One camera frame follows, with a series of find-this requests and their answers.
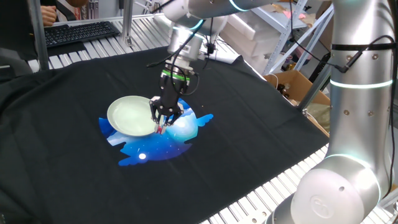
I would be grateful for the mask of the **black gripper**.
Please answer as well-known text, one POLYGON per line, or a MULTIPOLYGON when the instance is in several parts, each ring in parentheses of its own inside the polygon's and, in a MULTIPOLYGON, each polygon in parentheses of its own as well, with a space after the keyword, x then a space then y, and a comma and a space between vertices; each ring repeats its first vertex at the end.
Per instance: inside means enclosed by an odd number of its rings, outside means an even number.
POLYGON ((152 120, 155 123, 160 123, 161 105, 168 109, 165 114, 164 124, 166 126, 172 126, 176 120, 184 114, 184 108, 182 105, 178 105, 178 99, 181 96, 181 92, 185 93, 187 85, 184 81, 179 79, 171 79, 170 77, 162 77, 160 79, 160 97, 153 96, 149 101, 150 111, 152 120))

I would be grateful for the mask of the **bare hand of seated person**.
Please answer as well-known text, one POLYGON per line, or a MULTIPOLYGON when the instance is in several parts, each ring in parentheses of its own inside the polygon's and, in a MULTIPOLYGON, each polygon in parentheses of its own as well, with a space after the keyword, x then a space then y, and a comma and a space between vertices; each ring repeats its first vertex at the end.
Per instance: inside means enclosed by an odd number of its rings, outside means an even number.
POLYGON ((42 21, 45 27, 51 27, 57 20, 57 8, 55 6, 41 6, 42 21))

